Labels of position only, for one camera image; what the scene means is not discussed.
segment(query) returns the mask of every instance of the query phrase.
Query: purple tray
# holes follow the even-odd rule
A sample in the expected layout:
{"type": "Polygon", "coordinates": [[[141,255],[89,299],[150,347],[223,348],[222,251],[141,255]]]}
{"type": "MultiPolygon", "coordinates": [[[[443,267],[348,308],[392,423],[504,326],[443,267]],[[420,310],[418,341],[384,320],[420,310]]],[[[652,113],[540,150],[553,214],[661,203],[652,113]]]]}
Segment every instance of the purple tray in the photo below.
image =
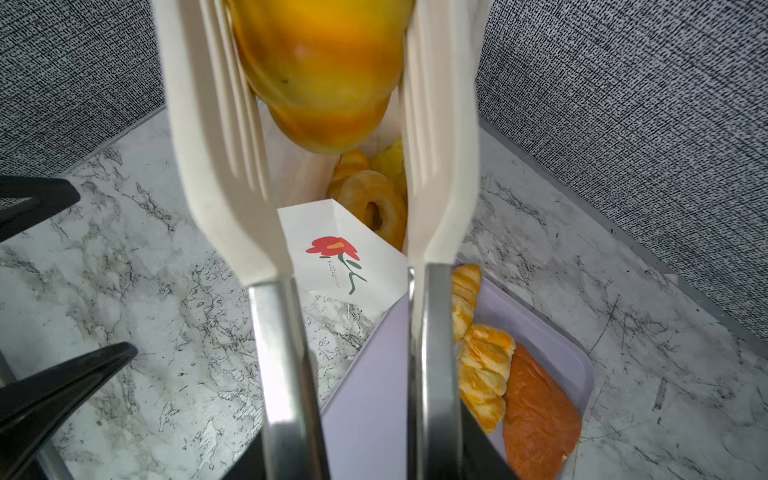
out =
{"type": "MultiPolygon", "coordinates": [[[[486,279],[475,323],[510,333],[584,416],[594,390],[594,372],[579,347],[486,279]]],[[[408,300],[403,297],[373,332],[323,410],[323,434],[335,480],[406,477],[407,380],[408,300]]],[[[502,424],[488,437],[506,458],[502,424]]]]}

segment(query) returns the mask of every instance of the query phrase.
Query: black object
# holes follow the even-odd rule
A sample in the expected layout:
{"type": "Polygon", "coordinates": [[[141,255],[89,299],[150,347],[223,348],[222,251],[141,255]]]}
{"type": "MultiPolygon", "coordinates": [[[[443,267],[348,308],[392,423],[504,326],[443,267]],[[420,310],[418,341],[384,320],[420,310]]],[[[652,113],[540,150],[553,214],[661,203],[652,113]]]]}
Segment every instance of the black object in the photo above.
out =
{"type": "MultiPolygon", "coordinates": [[[[462,431],[464,442],[462,478],[464,480],[479,480],[480,478],[520,480],[507,465],[507,462],[496,452],[463,402],[462,431]]],[[[264,453],[261,448],[261,431],[222,480],[266,480],[264,453]]]]}
{"type": "Polygon", "coordinates": [[[0,479],[20,475],[43,442],[136,352],[127,342],[106,346],[0,389],[0,479]]]}
{"type": "Polygon", "coordinates": [[[25,198],[0,210],[0,242],[53,217],[80,200],[62,178],[0,177],[0,198],[25,198]]]}

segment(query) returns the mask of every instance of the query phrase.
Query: textured fabric panel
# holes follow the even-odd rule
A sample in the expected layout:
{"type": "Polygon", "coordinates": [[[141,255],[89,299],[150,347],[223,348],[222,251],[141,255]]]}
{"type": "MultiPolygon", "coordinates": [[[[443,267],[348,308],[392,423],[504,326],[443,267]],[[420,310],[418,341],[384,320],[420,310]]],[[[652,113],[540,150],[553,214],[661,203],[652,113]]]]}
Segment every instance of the textured fabric panel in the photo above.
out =
{"type": "Polygon", "coordinates": [[[768,2],[496,0],[481,115],[768,340],[768,2]]]}
{"type": "Polygon", "coordinates": [[[0,2],[0,174],[52,177],[163,104],[148,0],[0,2]]]}

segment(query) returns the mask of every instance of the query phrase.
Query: marble countertop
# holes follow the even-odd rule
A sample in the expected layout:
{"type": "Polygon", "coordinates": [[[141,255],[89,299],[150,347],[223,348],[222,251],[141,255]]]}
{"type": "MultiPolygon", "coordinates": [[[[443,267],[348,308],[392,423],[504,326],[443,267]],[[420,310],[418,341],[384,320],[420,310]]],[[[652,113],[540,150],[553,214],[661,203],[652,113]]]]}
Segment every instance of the marble countertop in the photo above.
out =
{"type": "MultiPolygon", "coordinates": [[[[481,132],[461,253],[596,372],[570,478],[765,478],[768,362],[481,132]]],[[[245,292],[195,227],[164,111],[67,178],[71,209],[0,245],[17,375],[123,340],[139,355],[55,434],[75,478],[219,478],[262,422],[245,292]]],[[[381,312],[301,293],[325,402],[381,312]]]]}

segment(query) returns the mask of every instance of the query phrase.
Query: red flower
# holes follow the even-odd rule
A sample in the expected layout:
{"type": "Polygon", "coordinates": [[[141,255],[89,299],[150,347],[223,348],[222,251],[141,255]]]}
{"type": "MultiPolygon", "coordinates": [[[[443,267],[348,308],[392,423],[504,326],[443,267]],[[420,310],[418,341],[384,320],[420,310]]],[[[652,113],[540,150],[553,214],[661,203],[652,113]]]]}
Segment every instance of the red flower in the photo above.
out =
{"type": "Polygon", "coordinates": [[[325,257],[335,257],[340,253],[346,253],[355,260],[360,260],[357,257],[357,249],[352,244],[342,237],[323,237],[318,238],[312,242],[312,248],[306,251],[307,253],[319,253],[325,257]]]}

